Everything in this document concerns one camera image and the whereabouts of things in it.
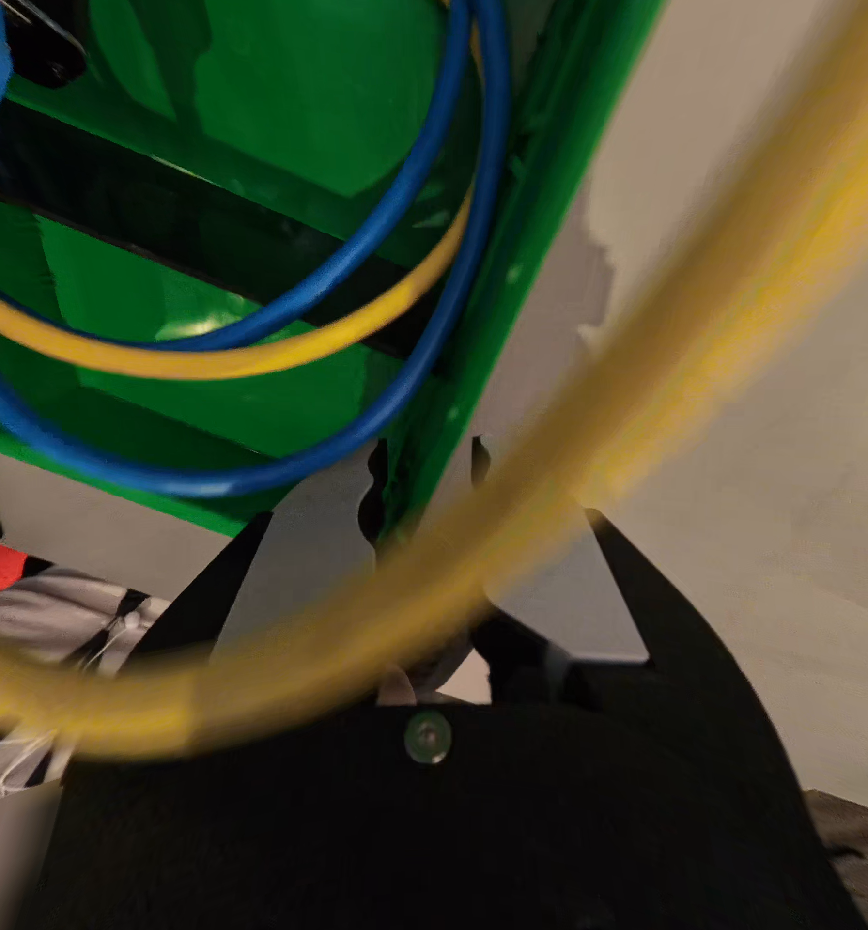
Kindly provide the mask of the green plastic board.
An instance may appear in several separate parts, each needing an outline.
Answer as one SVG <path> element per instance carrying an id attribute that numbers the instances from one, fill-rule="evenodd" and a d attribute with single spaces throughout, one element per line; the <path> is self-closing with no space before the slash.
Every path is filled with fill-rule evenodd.
<path id="1" fill-rule="evenodd" d="M 359 434 L 375 533 L 432 498 L 664 2 L 469 2 L 510 61 L 508 154 L 476 282 L 428 378 Z M 252 320 L 396 179 L 448 3 L 0 2 L 0 300 L 142 346 Z M 328 357 L 249 378 L 132 377 L 0 333 L 0 453 L 234 535 L 313 471 L 278 465 L 402 402 L 448 281 Z"/>

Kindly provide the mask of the dark grey mat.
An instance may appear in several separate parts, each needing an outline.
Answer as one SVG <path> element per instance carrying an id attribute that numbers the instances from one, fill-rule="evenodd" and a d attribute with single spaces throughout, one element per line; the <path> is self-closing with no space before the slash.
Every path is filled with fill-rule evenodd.
<path id="1" fill-rule="evenodd" d="M 868 923 L 868 807 L 818 790 L 804 799 L 829 860 Z"/>

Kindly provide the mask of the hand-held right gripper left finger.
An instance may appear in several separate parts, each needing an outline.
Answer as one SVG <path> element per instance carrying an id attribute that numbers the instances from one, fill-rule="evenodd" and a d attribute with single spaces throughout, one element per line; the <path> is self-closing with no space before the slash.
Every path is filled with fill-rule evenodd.
<path id="1" fill-rule="evenodd" d="M 372 440 L 298 483 L 274 508 L 213 655 L 287 625 L 353 575 L 374 571 L 386 521 L 388 444 Z"/>

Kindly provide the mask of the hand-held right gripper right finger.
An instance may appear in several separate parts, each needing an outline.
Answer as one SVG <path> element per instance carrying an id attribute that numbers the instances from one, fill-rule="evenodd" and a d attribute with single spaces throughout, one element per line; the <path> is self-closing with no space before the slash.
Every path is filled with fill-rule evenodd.
<path id="1" fill-rule="evenodd" d="M 514 583 L 491 577 L 489 601 L 545 641 L 544 663 L 646 663 L 648 648 L 589 515 L 573 497 L 563 526 L 567 544 Z"/>

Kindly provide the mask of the grey striped cloth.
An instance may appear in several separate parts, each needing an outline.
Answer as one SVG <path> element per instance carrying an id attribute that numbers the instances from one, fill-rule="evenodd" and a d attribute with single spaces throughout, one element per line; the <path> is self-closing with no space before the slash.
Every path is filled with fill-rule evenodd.
<path id="1" fill-rule="evenodd" d="M 35 564 L 0 591 L 0 637 L 45 663 L 116 674 L 171 603 L 91 575 Z M 0 732 L 0 800 L 59 779 L 72 745 L 54 731 Z"/>

